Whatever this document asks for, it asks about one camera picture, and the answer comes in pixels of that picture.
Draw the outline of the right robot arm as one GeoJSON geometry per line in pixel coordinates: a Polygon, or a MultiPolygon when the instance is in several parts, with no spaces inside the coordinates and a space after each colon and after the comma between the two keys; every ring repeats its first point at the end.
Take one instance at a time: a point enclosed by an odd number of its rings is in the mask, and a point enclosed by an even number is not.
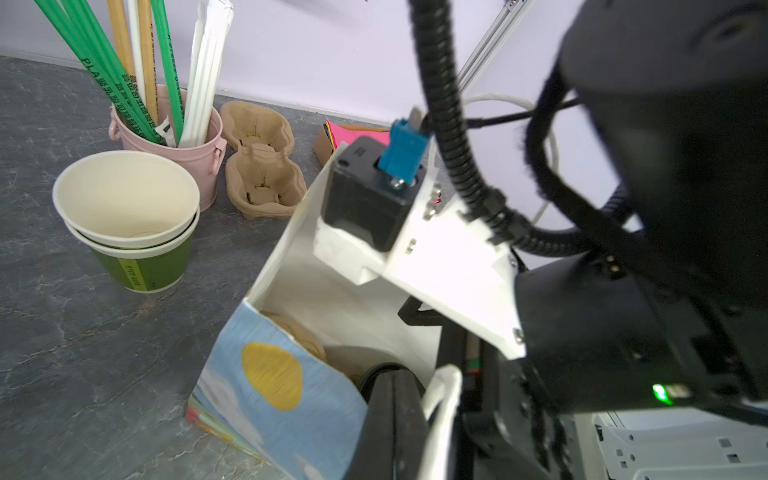
{"type": "Polygon", "coordinates": [[[487,342],[449,474],[576,479],[566,418],[695,407],[763,423],[767,396],[767,5],[587,1],[530,114],[525,161],[571,222],[536,227],[481,176],[450,7],[410,5],[434,136],[466,221],[544,256],[514,293],[527,350],[487,342]]]}

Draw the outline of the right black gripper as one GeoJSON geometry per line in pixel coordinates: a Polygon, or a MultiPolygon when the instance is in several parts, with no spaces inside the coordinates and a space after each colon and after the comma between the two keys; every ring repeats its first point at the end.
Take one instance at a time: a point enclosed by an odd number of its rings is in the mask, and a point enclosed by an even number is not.
{"type": "Polygon", "coordinates": [[[489,344],[468,364],[452,479],[581,479],[581,413],[696,408],[763,425],[765,309],[689,297],[610,255],[517,276],[523,358],[489,344]]]}

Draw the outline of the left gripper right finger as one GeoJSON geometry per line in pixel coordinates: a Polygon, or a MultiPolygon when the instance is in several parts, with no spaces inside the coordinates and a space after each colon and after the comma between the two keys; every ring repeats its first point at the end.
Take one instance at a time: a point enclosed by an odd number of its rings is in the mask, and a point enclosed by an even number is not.
{"type": "Polygon", "coordinates": [[[393,387],[393,478],[416,479],[428,434],[418,382],[410,371],[398,370],[395,371],[393,387]]]}

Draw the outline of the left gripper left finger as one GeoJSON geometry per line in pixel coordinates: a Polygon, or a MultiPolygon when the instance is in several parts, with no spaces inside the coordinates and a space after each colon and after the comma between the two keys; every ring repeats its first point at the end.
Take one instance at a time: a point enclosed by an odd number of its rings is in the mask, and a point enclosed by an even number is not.
{"type": "Polygon", "coordinates": [[[394,374],[379,373],[368,384],[368,410],[345,479],[393,478],[394,374]]]}

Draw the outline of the single cardboard cup carrier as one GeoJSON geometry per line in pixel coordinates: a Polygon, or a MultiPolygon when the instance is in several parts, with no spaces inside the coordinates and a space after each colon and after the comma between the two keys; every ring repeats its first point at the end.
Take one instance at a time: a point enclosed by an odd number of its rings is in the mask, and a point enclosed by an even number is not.
{"type": "Polygon", "coordinates": [[[278,327],[290,335],[300,346],[320,361],[326,362],[327,355],[324,346],[316,336],[295,319],[275,312],[264,312],[278,327]]]}

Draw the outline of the painted paper gift bag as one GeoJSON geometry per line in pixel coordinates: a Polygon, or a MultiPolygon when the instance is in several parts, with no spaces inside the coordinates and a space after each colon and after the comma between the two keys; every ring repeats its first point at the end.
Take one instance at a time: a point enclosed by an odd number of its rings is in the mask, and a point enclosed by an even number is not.
{"type": "Polygon", "coordinates": [[[369,382],[408,370],[428,424],[416,479],[443,479],[464,368],[440,360],[451,328],[506,360],[525,356],[508,245],[439,203],[437,147],[414,119],[382,145],[342,145],[296,207],[254,285],[225,324],[188,419],[290,479],[342,479],[368,410],[369,382]],[[312,356],[263,315],[298,321],[312,356]]]}

